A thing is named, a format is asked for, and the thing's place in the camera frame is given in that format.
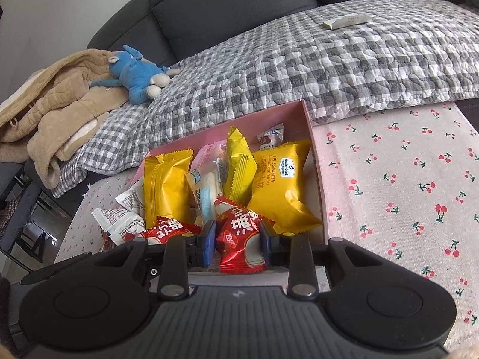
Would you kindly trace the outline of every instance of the dark gray sofa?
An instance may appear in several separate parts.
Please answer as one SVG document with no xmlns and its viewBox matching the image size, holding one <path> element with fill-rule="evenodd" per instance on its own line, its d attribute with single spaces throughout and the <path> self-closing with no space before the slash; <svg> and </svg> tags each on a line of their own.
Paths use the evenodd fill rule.
<svg viewBox="0 0 479 359">
<path fill-rule="evenodd" d="M 128 44 L 159 66 L 170 66 L 278 17 L 338 1 L 345 0 L 131 0 L 99 29 L 88 48 L 118 51 Z M 479 128 L 479 101 L 458 105 Z M 27 163 L 26 171 L 40 182 L 33 163 Z M 64 195 L 70 212 L 81 203 L 88 183 L 102 177 L 89 173 Z"/>
</svg>

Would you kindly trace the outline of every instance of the snack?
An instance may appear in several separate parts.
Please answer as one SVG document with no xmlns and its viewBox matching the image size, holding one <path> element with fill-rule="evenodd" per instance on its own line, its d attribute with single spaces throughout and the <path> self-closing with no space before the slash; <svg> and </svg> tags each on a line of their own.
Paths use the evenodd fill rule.
<svg viewBox="0 0 479 359">
<path fill-rule="evenodd" d="M 157 216 L 190 222 L 186 173 L 193 150 L 175 151 L 145 158 L 145 224 L 155 227 Z"/>
<path fill-rule="evenodd" d="M 158 217 L 157 226 L 146 231 L 136 234 L 135 237 L 143 237 L 148 239 L 148 244 L 166 244 L 168 239 L 172 236 L 182 234 L 199 234 L 201 227 L 193 224 L 181 223 L 175 219 L 167 217 Z"/>
<path fill-rule="evenodd" d="M 264 270 L 258 215 L 221 196 L 215 201 L 219 212 L 217 248 L 221 254 L 220 271 L 244 274 Z"/>
<path fill-rule="evenodd" d="M 225 142 L 217 142 L 204 146 L 193 159 L 191 170 L 186 180 L 195 196 L 197 217 L 195 224 L 203 225 L 215 219 L 215 199 L 223 195 L 220 182 L 219 156 L 224 153 Z"/>
<path fill-rule="evenodd" d="M 283 144 L 284 125 L 283 123 L 275 125 L 267 131 L 258 135 L 260 142 L 260 151 L 268 148 L 278 147 Z"/>
<path fill-rule="evenodd" d="M 258 151 L 258 171 L 248 209 L 274 221 L 277 233 L 297 234 L 322 224 L 301 202 L 303 166 L 311 142 L 301 140 Z"/>
<path fill-rule="evenodd" d="M 223 192 L 231 201 L 246 205 L 251 198 L 251 183 L 257 165 L 246 139 L 236 127 L 230 127 L 226 143 L 228 171 Z"/>
<path fill-rule="evenodd" d="M 145 217 L 145 198 L 143 194 L 143 177 L 136 181 L 130 189 L 115 198 L 121 206 L 130 212 Z"/>
<path fill-rule="evenodd" d="M 125 209 L 93 209 L 92 215 L 101 229 L 119 246 L 145 230 L 145 221 Z"/>
</svg>

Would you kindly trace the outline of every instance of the red snack wrapper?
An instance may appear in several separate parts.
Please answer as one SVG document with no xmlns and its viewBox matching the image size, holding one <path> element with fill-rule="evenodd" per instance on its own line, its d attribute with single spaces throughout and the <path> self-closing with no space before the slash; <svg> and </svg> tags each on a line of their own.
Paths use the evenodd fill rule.
<svg viewBox="0 0 479 359">
<path fill-rule="evenodd" d="M 222 196 L 217 197 L 215 207 L 221 212 L 216 218 L 220 228 L 216 238 L 221 254 L 220 271 L 227 274 L 263 271 L 259 216 Z"/>
<path fill-rule="evenodd" d="M 157 226 L 146 231 L 140 232 L 135 237 L 143 237 L 148 239 L 148 244 L 166 244 L 172 236 L 182 234 L 199 234 L 201 227 L 193 224 L 181 223 L 175 219 L 166 217 L 157 217 Z"/>
</svg>

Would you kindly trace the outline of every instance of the quilted blanket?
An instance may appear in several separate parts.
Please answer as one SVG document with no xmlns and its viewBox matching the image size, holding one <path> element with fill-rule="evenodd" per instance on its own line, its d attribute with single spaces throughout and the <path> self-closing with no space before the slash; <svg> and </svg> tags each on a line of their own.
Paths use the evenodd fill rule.
<svg viewBox="0 0 479 359">
<path fill-rule="evenodd" d="M 367 24 L 322 22 L 366 13 Z M 479 20 L 438 0 L 353 0 L 296 13 L 179 62 L 149 105 L 125 104 L 68 162 L 54 195 L 87 171 L 113 175 L 159 145 L 304 98 L 314 124 L 479 97 Z"/>
</svg>

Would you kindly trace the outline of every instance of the blue stuffed animal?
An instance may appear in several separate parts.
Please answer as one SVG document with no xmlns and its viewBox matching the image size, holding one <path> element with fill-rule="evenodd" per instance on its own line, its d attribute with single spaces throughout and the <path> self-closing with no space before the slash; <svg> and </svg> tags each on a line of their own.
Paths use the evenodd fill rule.
<svg viewBox="0 0 479 359">
<path fill-rule="evenodd" d="M 130 101 L 137 105 L 153 100 L 161 93 L 161 88 L 180 72 L 179 69 L 157 67 L 142 61 L 143 55 L 138 50 L 125 44 L 123 48 L 125 51 L 108 58 L 110 72 L 116 79 L 92 81 L 90 86 L 124 86 L 129 90 Z"/>
</svg>

